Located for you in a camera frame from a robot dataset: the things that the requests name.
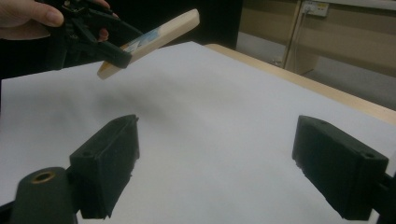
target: white table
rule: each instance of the white table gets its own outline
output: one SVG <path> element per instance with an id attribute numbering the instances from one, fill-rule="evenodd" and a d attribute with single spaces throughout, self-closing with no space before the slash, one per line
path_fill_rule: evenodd
<path id="1" fill-rule="evenodd" d="M 396 126 L 194 43 L 105 81 L 99 63 L 3 81 L 0 204 L 110 120 L 136 114 L 141 158 L 111 219 L 79 223 L 348 223 L 291 159 L 299 115 L 388 157 Z"/>

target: hole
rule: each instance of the hole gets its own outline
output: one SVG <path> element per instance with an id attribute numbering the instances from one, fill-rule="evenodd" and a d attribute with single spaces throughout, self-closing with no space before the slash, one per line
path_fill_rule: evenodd
<path id="1" fill-rule="evenodd" d="M 55 177 L 55 173 L 52 171 L 47 171 L 44 173 L 41 173 L 39 175 L 36 175 L 35 178 L 33 178 L 32 183 L 33 184 L 42 184 L 45 183 L 49 180 L 51 180 L 53 177 Z"/>
<path id="2" fill-rule="evenodd" d="M 368 158 L 373 158 L 374 157 L 374 155 L 373 154 L 371 154 L 371 153 L 366 153 L 366 154 L 364 154 L 366 157 L 368 157 Z"/>

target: white surface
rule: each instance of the white surface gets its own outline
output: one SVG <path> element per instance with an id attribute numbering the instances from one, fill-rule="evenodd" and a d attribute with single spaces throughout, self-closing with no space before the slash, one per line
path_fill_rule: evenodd
<path id="1" fill-rule="evenodd" d="M 395 150 L 395 126 L 193 43 L 106 81 L 98 67 L 3 81 L 0 204 L 126 114 L 140 118 L 141 159 L 113 217 L 80 223 L 347 223 L 291 159 L 298 116 Z"/>
<path id="2" fill-rule="evenodd" d="M 318 2 L 334 3 L 353 7 L 396 10 L 396 1 L 394 0 L 319 0 Z"/>

